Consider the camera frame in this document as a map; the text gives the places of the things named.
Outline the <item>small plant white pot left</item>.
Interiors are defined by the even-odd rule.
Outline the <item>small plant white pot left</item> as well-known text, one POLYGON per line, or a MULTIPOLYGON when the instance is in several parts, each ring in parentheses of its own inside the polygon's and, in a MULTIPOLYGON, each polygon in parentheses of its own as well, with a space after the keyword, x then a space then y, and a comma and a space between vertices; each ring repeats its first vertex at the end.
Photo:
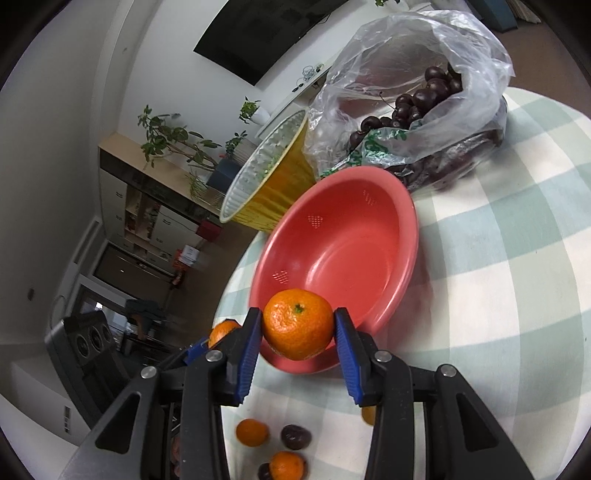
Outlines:
POLYGON ((263 126, 270 120, 270 113, 265 108, 260 106, 259 100, 250 100, 245 97, 242 107, 239 110, 238 119, 245 124, 256 124, 263 126))

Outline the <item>black wall television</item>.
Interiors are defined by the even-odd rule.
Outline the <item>black wall television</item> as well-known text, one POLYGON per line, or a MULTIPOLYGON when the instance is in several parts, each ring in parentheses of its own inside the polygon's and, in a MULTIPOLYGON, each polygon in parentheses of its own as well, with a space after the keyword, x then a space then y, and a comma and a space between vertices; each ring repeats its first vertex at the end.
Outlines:
POLYGON ((193 52, 254 85, 342 0, 230 0, 193 52))

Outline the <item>white tv stand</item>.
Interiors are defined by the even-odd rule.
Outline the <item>white tv stand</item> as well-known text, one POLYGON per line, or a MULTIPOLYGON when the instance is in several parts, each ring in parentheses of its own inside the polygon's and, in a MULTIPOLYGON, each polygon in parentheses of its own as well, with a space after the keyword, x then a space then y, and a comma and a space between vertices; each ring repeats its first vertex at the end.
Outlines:
POLYGON ((256 131, 256 140, 263 139, 295 108, 308 107, 338 55, 338 50, 332 55, 315 49, 301 54, 288 51, 270 68, 256 84, 263 94, 263 109, 270 113, 256 131))

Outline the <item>red box on floor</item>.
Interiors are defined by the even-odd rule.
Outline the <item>red box on floor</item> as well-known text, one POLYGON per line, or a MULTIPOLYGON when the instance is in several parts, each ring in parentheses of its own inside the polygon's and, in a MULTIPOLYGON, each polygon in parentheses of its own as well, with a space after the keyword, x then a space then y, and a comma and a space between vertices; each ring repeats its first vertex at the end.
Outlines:
POLYGON ((221 225, 208 219, 201 220, 197 226, 197 235, 207 242, 215 242, 221 231, 221 225))

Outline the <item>small orange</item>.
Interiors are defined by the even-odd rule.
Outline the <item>small orange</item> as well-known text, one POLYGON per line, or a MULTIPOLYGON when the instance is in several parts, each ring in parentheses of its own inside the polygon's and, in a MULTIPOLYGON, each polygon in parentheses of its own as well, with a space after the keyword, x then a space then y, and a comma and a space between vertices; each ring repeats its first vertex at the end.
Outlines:
POLYGON ((297 453, 280 451, 270 459, 270 475, 273 480, 303 480, 307 472, 304 458, 297 453))
POLYGON ((243 419, 235 427, 236 439, 242 445, 250 448, 262 446, 270 438, 270 429, 266 423, 259 420, 243 419))

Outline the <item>small orange table edge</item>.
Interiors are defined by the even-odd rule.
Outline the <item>small orange table edge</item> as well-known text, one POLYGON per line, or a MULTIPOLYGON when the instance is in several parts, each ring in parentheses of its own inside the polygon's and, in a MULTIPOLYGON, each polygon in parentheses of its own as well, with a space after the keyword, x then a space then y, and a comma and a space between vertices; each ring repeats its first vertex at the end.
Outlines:
POLYGON ((242 325, 236 322, 235 319, 225 319, 221 323, 218 323, 212 328, 211 334, 208 336, 207 347, 209 349, 213 348, 217 343, 221 342, 226 335, 240 327, 242 327, 242 325))

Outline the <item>dark cherries in bag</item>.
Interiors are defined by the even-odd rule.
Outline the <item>dark cherries in bag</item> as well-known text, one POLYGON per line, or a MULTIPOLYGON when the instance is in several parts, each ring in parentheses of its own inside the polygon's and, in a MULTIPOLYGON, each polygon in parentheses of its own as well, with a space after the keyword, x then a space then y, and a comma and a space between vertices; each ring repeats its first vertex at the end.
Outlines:
POLYGON ((439 66, 430 66, 424 73, 425 86, 415 93, 399 95, 394 104, 383 102, 392 108, 389 116, 367 116, 358 130, 349 136, 348 150, 358 147, 370 131, 381 128, 394 128, 407 131, 413 123, 423 119, 437 105, 450 96, 463 91, 463 78, 451 64, 444 70, 439 66))

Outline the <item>wooden shelving cabinet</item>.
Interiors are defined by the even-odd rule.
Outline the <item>wooden shelving cabinet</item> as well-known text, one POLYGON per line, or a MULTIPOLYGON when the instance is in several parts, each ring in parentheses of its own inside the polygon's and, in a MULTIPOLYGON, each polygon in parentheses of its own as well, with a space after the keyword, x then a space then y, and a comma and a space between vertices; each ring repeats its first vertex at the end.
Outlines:
POLYGON ((168 160, 146 163, 136 142, 114 133, 98 145, 102 219, 107 240, 155 268, 174 271, 175 256, 204 246, 201 220, 221 225, 223 195, 197 192, 188 172, 168 160))

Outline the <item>small plant grey pot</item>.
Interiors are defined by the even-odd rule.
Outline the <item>small plant grey pot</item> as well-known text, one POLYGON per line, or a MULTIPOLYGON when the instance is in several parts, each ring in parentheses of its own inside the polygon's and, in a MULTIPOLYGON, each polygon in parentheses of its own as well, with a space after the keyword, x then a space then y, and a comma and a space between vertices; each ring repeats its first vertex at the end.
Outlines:
POLYGON ((225 142, 224 148, 226 158, 243 166, 249 160, 254 150, 256 150, 256 144, 250 141, 249 134, 245 130, 242 130, 240 133, 235 132, 233 137, 225 142))

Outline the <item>large mandarin orange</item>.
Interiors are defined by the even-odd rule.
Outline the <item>large mandarin orange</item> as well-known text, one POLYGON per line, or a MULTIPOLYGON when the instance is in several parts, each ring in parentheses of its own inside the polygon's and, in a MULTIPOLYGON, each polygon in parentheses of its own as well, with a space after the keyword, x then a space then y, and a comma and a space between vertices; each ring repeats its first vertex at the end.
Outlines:
POLYGON ((304 289, 287 289, 263 308, 263 337, 274 352, 291 361, 318 356, 332 342, 332 306, 324 297, 304 289))

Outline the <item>yellow foil tray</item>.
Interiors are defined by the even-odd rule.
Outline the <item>yellow foil tray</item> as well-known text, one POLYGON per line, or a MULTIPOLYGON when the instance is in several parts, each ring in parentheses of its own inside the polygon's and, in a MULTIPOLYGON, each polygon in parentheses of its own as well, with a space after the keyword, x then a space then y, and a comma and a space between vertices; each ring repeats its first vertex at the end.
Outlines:
POLYGON ((270 233, 290 206, 315 185, 304 157, 308 115, 297 111, 256 147, 225 193, 219 220, 270 233))

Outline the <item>clear plastic bag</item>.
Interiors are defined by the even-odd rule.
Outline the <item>clear plastic bag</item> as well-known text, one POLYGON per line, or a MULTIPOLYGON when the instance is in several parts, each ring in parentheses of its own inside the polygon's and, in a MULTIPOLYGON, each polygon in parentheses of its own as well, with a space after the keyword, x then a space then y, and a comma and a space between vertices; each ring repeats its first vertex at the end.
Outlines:
POLYGON ((474 15, 457 10, 403 13, 363 25, 335 59, 308 108, 304 155, 322 179, 355 166, 382 168, 412 193, 444 190, 505 138, 514 75, 509 53, 474 15), (426 84, 430 66, 448 64, 463 91, 409 130, 370 131, 353 152, 349 136, 367 116, 389 116, 396 98, 426 84))

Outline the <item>brown longan fruit far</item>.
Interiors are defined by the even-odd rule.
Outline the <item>brown longan fruit far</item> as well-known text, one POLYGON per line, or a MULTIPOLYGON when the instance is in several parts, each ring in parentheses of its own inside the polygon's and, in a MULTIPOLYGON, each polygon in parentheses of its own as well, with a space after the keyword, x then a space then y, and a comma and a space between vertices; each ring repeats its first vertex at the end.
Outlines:
POLYGON ((366 406, 362 408, 362 418, 370 426, 374 426, 376 423, 377 407, 366 406))

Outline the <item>dark plum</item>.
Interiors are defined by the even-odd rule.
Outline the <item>dark plum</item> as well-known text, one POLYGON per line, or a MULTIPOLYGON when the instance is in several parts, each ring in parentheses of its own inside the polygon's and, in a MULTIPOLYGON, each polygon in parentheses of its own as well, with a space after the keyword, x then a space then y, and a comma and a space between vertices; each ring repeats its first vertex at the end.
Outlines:
POLYGON ((311 444, 311 432, 304 427, 288 424, 280 431, 280 440, 287 449, 298 451, 303 450, 311 444))
POLYGON ((273 480, 273 475, 270 473, 270 464, 263 463, 257 470, 257 478, 259 480, 273 480))

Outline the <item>red plastic colander bowl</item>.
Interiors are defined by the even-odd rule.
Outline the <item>red plastic colander bowl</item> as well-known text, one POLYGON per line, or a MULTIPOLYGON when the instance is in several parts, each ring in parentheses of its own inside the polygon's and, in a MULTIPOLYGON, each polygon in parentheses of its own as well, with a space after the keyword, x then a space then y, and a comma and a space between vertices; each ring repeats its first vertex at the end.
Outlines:
POLYGON ((249 304, 263 308, 300 288, 345 307, 356 328, 379 333, 412 278, 419 226, 406 187, 377 167, 352 167, 315 184, 270 234, 253 275, 249 304))

